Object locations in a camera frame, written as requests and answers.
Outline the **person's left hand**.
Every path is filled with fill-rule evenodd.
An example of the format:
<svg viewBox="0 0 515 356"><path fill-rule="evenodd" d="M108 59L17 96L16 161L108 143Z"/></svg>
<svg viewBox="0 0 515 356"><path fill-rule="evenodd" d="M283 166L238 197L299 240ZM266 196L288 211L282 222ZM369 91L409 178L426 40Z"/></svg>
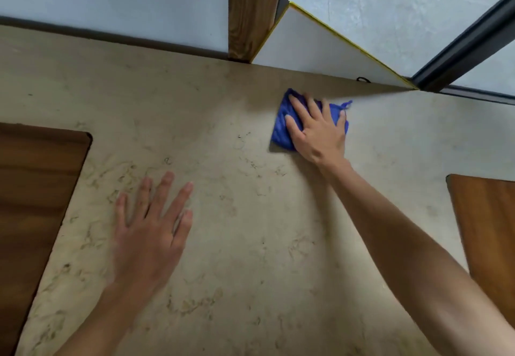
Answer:
<svg viewBox="0 0 515 356"><path fill-rule="evenodd" d="M164 205L160 218L151 219L150 202L156 189L152 190L150 177L142 180L132 214L127 209L127 232L114 233L113 282L151 283L160 289L168 282L185 250L172 249L172 239L181 216L190 210L186 203L193 189L191 182L186 183L167 209Z"/></svg>

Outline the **person's right hand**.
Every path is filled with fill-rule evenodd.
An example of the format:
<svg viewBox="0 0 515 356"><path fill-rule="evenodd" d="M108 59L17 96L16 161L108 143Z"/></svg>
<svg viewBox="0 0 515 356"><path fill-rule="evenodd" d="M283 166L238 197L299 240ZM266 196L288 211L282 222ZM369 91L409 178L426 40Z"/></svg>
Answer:
<svg viewBox="0 0 515 356"><path fill-rule="evenodd" d="M294 97L290 101L303 123L305 107ZM314 124L303 123L303 140L292 140L296 151L306 160L320 168L328 168L345 163L344 142L337 124L335 125L330 112L329 102L322 99L324 121Z"/></svg>

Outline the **blue cleaning cloth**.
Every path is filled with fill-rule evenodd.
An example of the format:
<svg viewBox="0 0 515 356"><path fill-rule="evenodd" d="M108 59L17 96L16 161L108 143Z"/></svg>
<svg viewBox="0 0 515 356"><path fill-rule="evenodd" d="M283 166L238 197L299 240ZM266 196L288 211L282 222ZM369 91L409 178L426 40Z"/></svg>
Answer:
<svg viewBox="0 0 515 356"><path fill-rule="evenodd" d="M271 142L280 148L286 150L286 151L293 151L296 152L295 146L293 144L292 138L289 134L289 131L287 129L286 125L286 116L289 115L293 118L297 126L300 130L303 130L303 123L301 121L301 118L299 117L298 113L294 109L290 97L294 97L300 101L302 105L308 110L307 101L306 98L300 94L299 92L295 91L291 87L288 88L288 90L285 92L281 103L279 105L279 109L274 121L274 127L271 135ZM319 110L322 112L323 105L322 101L315 99L314 102L318 106ZM353 103L353 100L349 100L346 102L343 102L342 104L329 104L331 117L336 125L338 123L340 112L341 111L347 111Z"/></svg>

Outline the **person's left forearm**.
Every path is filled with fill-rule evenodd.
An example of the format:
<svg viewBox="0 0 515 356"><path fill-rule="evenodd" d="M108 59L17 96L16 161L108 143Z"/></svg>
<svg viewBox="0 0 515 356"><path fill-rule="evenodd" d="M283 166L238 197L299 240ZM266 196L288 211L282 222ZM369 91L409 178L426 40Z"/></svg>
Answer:
<svg viewBox="0 0 515 356"><path fill-rule="evenodd" d="M54 356L112 356L138 314L160 290L143 282L111 282L81 326Z"/></svg>

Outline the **person's right forearm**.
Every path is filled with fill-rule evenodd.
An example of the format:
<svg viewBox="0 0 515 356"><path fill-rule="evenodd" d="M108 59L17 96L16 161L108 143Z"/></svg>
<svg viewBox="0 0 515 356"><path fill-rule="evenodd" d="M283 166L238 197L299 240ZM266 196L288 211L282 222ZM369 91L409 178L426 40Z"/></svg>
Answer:
<svg viewBox="0 0 515 356"><path fill-rule="evenodd" d="M442 356L515 356L515 329L450 253L338 152L314 158L384 281Z"/></svg>

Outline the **white board with yellow edge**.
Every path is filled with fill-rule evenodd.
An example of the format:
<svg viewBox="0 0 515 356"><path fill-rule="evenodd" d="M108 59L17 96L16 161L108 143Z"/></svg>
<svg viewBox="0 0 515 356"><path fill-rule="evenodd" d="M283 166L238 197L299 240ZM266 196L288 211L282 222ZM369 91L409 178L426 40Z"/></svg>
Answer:
<svg viewBox="0 0 515 356"><path fill-rule="evenodd" d="M373 84L418 89L407 78L292 1L250 63L349 80L365 77Z"/></svg>

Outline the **dark brown wooden panel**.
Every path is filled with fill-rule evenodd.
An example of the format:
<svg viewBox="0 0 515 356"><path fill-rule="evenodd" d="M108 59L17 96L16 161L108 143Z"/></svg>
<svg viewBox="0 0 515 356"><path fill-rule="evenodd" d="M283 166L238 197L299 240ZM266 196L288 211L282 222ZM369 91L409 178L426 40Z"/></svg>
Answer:
<svg viewBox="0 0 515 356"><path fill-rule="evenodd" d="M93 137L0 123L0 356L13 356Z"/></svg>

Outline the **dark baseboard strip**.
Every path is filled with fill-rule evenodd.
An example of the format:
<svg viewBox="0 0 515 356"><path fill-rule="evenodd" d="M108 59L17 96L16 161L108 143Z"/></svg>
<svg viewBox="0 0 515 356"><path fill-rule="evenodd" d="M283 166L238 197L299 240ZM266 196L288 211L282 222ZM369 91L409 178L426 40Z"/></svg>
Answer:
<svg viewBox="0 0 515 356"><path fill-rule="evenodd" d="M14 17L8 17L0 15L0 25L10 26L21 29L30 29L34 31L47 32L50 34L61 34L67 36L73 36L76 38L104 41L110 43L118 43L122 45L144 47L150 49L156 49L161 51L183 53L192 56L199 56L205 58L213 58L219 60L228 60L228 54L224 52L218 52L205 48L191 47L185 45L179 45L169 42L156 41L150 39L136 38L127 35L111 34L108 32L95 31L90 29L74 28L63 25L48 24L40 21L30 21L24 19L17 19Z"/></svg>

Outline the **light brown wooden panel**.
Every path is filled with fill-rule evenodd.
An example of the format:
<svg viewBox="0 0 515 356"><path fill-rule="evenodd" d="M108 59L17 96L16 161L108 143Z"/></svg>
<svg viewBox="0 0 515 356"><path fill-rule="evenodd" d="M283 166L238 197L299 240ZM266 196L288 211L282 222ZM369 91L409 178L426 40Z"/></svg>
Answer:
<svg viewBox="0 0 515 356"><path fill-rule="evenodd" d="M469 272L515 328L515 181L450 174Z"/></svg>

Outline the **brown wooden post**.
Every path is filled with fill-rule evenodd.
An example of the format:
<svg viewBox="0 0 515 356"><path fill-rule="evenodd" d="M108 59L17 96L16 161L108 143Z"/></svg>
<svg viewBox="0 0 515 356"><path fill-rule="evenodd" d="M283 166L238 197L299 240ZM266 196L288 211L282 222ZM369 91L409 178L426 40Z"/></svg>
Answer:
<svg viewBox="0 0 515 356"><path fill-rule="evenodd" d="M228 58L250 62L273 27L279 0L228 0Z"/></svg>

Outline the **dark metal window frame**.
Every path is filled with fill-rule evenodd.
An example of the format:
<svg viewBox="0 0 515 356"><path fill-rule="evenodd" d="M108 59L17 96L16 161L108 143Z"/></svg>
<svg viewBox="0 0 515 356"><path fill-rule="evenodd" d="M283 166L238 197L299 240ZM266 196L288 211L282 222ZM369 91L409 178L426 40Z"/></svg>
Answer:
<svg viewBox="0 0 515 356"><path fill-rule="evenodd" d="M425 92L515 106L515 95L454 82L515 41L515 0L499 0L407 79Z"/></svg>

